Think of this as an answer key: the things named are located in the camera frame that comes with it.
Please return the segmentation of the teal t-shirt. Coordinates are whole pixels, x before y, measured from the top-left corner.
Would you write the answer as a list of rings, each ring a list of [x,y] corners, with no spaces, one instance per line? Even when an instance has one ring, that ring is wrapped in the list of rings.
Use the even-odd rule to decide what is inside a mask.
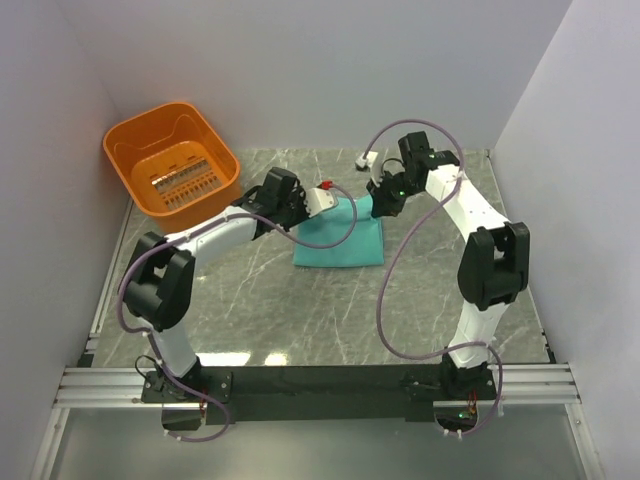
[[[295,245],[293,264],[309,268],[352,268],[384,264],[383,227],[380,218],[371,216],[372,199],[366,195],[355,200],[357,224],[350,236],[331,249],[311,249]],[[339,197],[336,208],[305,221],[297,228],[299,240],[327,245],[340,240],[352,223],[350,202]]]

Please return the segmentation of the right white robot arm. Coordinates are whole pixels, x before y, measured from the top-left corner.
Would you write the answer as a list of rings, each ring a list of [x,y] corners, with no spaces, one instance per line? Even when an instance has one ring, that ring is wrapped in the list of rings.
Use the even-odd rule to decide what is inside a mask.
[[[434,150],[425,133],[409,133],[398,146],[402,169],[397,173],[387,171],[385,161],[371,152],[356,165],[371,173],[367,190],[373,217],[396,216],[409,197],[427,193],[464,240],[457,272],[463,306],[438,377],[444,395],[464,398],[486,383],[488,347],[499,321],[528,285],[530,232],[492,207],[466,175],[460,156]]]

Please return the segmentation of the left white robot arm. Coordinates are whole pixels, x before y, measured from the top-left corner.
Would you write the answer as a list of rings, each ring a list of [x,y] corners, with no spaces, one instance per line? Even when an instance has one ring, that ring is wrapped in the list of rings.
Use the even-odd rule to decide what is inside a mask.
[[[221,213],[178,233],[143,235],[118,289],[116,314],[121,328],[148,338],[164,389],[176,401],[193,399],[202,365],[181,324],[191,304],[198,270],[236,246],[276,231],[287,235],[335,205],[330,190],[304,188],[298,177],[273,167],[262,184]]]

